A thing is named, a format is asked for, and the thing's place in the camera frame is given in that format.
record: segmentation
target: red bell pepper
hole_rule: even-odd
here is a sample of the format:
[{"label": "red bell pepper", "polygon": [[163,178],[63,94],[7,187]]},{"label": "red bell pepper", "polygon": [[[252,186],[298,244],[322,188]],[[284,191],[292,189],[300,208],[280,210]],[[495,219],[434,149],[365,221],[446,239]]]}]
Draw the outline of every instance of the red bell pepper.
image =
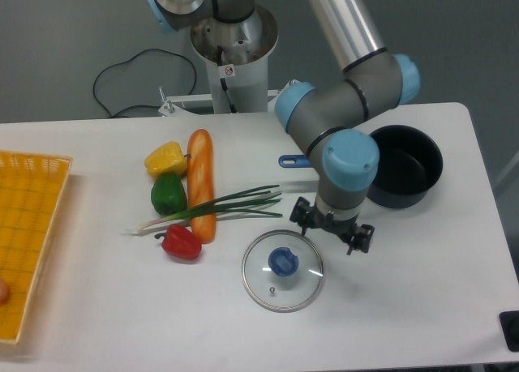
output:
[{"label": "red bell pepper", "polygon": [[172,224],[166,233],[155,235],[157,239],[161,237],[164,237],[162,249],[178,259],[196,260],[202,251],[201,240],[180,224]]}]

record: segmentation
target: blue joint cap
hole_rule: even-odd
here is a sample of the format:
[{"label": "blue joint cap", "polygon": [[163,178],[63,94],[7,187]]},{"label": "blue joint cap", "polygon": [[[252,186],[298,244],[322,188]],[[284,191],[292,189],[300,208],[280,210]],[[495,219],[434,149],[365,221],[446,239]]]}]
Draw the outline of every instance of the blue joint cap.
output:
[{"label": "blue joint cap", "polygon": [[163,14],[161,13],[159,7],[155,3],[155,0],[147,0],[148,5],[152,9],[153,15],[155,15],[155,19],[159,23],[159,26],[161,27],[161,30],[163,33],[170,34],[175,33],[176,30],[171,27],[170,24],[168,24],[168,21],[165,20]]},{"label": "blue joint cap", "polygon": [[298,270],[299,257],[290,248],[276,248],[268,256],[268,266],[278,276],[292,276]]},{"label": "blue joint cap", "polygon": [[308,82],[296,83],[284,90],[277,98],[274,111],[285,131],[287,131],[290,116],[296,106],[301,99],[312,90],[315,90],[315,87]]},{"label": "blue joint cap", "polygon": [[402,73],[402,94],[398,104],[404,105],[417,96],[420,91],[420,72],[409,56],[394,54],[393,57],[397,60]]},{"label": "blue joint cap", "polygon": [[375,140],[355,129],[335,133],[323,149],[323,169],[333,184],[347,191],[365,190],[379,168]]}]

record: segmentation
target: black pot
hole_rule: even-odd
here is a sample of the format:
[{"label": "black pot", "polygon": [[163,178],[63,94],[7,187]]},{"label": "black pot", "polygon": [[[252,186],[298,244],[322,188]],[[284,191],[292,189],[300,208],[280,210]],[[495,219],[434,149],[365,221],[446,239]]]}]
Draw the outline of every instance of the black pot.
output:
[{"label": "black pot", "polygon": [[379,170],[367,197],[380,206],[406,208],[433,187],[444,162],[436,143],[410,126],[392,125],[371,133],[380,150]]}]

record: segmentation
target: yellow plastic basket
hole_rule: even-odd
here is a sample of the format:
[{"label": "yellow plastic basket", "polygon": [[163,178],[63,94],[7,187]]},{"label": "yellow plastic basket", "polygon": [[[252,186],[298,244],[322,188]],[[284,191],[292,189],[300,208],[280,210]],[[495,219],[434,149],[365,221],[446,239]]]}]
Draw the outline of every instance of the yellow plastic basket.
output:
[{"label": "yellow plastic basket", "polygon": [[17,344],[72,159],[0,151],[0,342]]}]

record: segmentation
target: glass pot lid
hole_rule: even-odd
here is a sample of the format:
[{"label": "glass pot lid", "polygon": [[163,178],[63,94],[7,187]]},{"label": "glass pot lid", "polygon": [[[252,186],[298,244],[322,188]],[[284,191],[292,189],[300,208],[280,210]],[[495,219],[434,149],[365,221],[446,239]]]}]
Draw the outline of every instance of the glass pot lid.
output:
[{"label": "glass pot lid", "polygon": [[315,245],[291,230],[273,230],[256,238],[242,261],[245,289],[265,309],[301,310],[324,282],[323,260]]}]

